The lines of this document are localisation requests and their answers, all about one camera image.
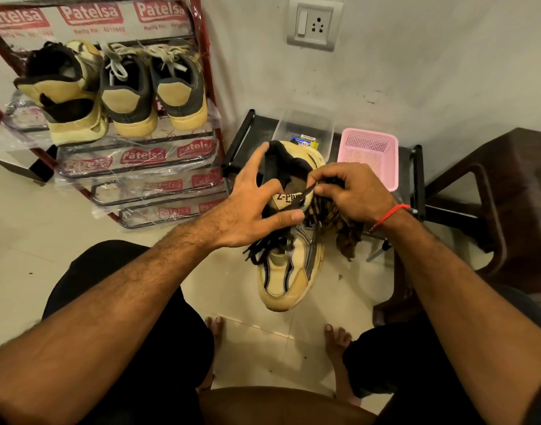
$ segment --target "red thread wristband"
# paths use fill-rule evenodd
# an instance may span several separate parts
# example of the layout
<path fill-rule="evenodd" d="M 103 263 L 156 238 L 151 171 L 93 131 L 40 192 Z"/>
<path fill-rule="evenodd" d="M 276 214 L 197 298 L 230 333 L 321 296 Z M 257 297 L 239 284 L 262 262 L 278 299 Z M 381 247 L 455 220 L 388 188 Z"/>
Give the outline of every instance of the red thread wristband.
<path fill-rule="evenodd" d="M 383 217 L 381 217 L 376 224 L 374 224 L 371 228 L 369 228 L 369 232 L 373 232 L 375 229 L 379 228 L 379 225 L 382 224 L 384 221 L 386 221 L 389 217 L 391 217 L 394 213 L 396 213 L 398 210 L 405 208 L 409 209 L 411 208 L 407 204 L 399 204 L 398 206 L 394 206 L 391 208 Z"/>

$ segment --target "pink plastic basket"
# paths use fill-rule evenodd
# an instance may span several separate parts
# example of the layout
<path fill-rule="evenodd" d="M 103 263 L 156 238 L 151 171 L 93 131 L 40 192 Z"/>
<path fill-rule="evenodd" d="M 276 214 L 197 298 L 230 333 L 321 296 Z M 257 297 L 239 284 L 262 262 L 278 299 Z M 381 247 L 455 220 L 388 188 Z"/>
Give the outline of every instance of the pink plastic basket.
<path fill-rule="evenodd" d="M 398 139 L 393 135 L 346 128 L 337 161 L 368 164 L 390 192 L 398 188 Z"/>

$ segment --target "wall socket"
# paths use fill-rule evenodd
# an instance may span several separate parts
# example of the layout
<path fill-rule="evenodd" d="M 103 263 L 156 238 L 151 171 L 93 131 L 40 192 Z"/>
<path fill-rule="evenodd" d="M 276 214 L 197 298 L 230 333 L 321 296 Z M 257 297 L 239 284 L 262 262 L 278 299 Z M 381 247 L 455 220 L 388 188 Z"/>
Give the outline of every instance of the wall socket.
<path fill-rule="evenodd" d="M 342 11 L 342 1 L 290 0 L 287 43 L 333 51 Z"/>

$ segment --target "brown seat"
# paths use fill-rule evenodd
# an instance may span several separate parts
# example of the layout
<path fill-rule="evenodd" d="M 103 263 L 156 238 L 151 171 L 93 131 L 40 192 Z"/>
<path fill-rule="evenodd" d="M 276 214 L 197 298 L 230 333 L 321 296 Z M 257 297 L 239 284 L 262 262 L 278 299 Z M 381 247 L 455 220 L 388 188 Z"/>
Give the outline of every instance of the brown seat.
<path fill-rule="evenodd" d="M 200 395 L 206 425 L 370 425 L 376 415 L 299 389 L 243 386 Z"/>
<path fill-rule="evenodd" d="M 480 205 L 437 195 L 470 172 L 477 181 Z M 477 271 L 484 280 L 513 286 L 541 303 L 541 132 L 517 128 L 485 143 L 426 186 L 426 205 L 426 220 L 452 220 L 480 247 L 494 252 L 491 262 Z M 373 308 L 373 321 L 375 325 L 403 321 L 419 310 L 395 257 L 394 293 Z"/>

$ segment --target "gray and beige sneaker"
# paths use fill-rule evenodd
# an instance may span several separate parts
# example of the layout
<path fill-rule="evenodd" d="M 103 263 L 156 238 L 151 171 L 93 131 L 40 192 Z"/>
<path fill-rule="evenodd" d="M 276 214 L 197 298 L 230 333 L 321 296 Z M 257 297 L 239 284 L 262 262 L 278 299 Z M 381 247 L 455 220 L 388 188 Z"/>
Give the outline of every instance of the gray and beige sneaker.
<path fill-rule="evenodd" d="M 301 208 L 306 217 L 295 226 L 273 231 L 253 243 L 248 259 L 259 267 L 259 295 L 268 309 L 285 312 L 298 304 L 312 287 L 323 263 L 321 224 L 313 205 L 313 187 L 305 190 L 310 171 L 325 165 L 316 150 L 289 142 L 271 141 L 265 154 L 262 183 L 278 179 L 285 194 L 268 202 L 263 216 Z"/>
<path fill-rule="evenodd" d="M 97 98 L 102 62 L 89 42 L 46 42 L 28 57 L 24 77 L 15 79 L 16 88 L 42 108 L 55 144 L 92 142 L 107 132 Z"/>
<path fill-rule="evenodd" d="M 124 137 L 146 137 L 158 124 L 145 52 L 120 43 L 101 43 L 101 100 Z"/>
<path fill-rule="evenodd" d="M 146 52 L 152 57 L 153 88 L 174 128 L 200 128 L 207 121 L 200 54 L 181 38 L 168 45 L 148 46 Z"/>

